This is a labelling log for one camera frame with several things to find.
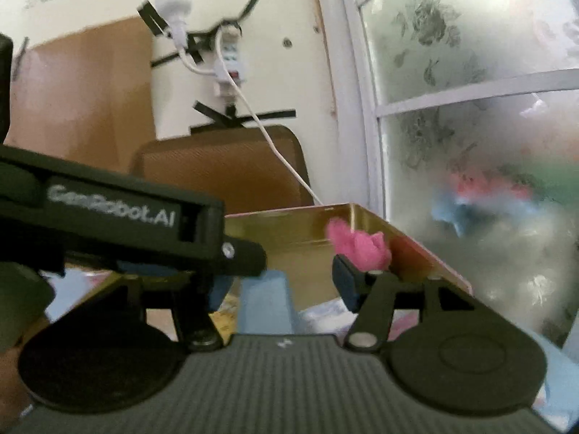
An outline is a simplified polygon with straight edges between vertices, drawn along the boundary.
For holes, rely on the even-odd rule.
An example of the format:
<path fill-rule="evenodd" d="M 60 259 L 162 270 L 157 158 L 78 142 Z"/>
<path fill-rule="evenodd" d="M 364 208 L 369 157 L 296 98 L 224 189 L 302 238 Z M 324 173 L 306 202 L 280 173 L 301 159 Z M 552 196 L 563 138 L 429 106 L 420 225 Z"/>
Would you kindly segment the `pink soft toy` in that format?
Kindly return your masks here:
<path fill-rule="evenodd" d="M 331 218 L 325 234 L 335 254 L 345 256 L 360 271 L 384 271 L 392 262 L 383 232 L 370 234 L 353 229 L 341 218 Z"/>

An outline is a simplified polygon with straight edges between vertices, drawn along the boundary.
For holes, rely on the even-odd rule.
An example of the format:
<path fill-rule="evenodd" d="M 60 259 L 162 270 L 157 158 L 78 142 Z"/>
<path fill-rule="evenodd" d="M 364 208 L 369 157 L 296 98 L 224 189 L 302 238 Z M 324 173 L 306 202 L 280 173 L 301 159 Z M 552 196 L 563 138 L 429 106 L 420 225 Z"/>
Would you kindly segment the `blue folded cloth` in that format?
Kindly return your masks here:
<path fill-rule="evenodd" d="M 237 332 L 256 335 L 295 334 L 296 312 L 291 288 L 282 271 L 268 269 L 240 280 Z"/>

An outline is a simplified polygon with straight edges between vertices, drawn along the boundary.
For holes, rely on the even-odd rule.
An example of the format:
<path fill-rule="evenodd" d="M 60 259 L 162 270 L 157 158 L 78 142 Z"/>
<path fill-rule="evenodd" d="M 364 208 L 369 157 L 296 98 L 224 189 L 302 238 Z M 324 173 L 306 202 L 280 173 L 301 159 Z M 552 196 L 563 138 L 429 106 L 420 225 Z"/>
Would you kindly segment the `pink gold storage box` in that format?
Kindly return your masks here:
<path fill-rule="evenodd" d="M 329 221 L 341 220 L 349 231 L 381 233 L 392 252 L 390 271 L 404 281 L 444 278 L 466 293 L 471 284 L 438 257 L 387 221 L 356 204 L 329 207 L 265 210 L 226 217 L 226 234 L 262 245 L 268 266 L 287 278 L 287 290 L 271 285 L 268 300 L 277 308 L 281 300 L 295 315 L 295 330 L 305 334 L 333 333 L 342 339 L 355 314 L 346 309 L 332 281 L 334 245 L 327 238 Z"/>

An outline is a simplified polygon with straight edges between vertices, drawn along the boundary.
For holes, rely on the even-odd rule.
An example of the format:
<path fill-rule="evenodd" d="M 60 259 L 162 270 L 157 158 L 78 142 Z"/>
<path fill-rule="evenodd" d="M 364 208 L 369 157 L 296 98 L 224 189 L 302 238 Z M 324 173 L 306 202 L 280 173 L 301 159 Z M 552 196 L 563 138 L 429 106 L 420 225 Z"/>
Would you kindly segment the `brown chair back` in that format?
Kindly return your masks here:
<path fill-rule="evenodd" d="M 131 174 L 207 193 L 224 201 L 227 214 L 314 204 L 257 127 L 200 127 L 150 142 L 132 157 Z"/>

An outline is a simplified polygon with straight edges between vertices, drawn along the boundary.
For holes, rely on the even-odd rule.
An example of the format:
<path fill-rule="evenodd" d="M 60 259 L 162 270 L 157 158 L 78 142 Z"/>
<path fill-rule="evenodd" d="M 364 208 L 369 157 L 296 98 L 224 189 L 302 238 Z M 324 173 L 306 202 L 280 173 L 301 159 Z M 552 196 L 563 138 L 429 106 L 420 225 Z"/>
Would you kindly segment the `blue pig cartoon mat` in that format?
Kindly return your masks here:
<path fill-rule="evenodd" d="M 578 422 L 578 364 L 544 336 L 528 331 L 547 358 L 545 382 L 533 409 L 561 433 Z"/>

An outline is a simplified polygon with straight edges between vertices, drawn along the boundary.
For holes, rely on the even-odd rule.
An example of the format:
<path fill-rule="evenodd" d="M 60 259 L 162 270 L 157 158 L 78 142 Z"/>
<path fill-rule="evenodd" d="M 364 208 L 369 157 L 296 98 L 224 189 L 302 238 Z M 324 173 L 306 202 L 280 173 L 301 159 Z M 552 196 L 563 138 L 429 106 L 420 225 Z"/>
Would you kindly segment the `white plug adapter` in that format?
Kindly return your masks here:
<path fill-rule="evenodd" d="M 192 7 L 191 0 L 155 0 L 155 8 L 167 23 L 172 40 L 178 49 L 189 47 L 186 20 Z"/>

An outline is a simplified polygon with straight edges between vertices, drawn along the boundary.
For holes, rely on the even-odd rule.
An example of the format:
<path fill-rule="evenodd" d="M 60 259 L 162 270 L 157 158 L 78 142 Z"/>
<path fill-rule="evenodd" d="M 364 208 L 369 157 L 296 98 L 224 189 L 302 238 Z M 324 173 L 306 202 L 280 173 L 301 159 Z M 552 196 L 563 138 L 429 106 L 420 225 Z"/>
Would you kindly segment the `white power strip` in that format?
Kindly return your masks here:
<path fill-rule="evenodd" d="M 214 61 L 215 95 L 228 103 L 237 99 L 237 90 L 246 82 L 246 66 L 240 58 L 241 30 L 227 25 L 218 29 Z"/>

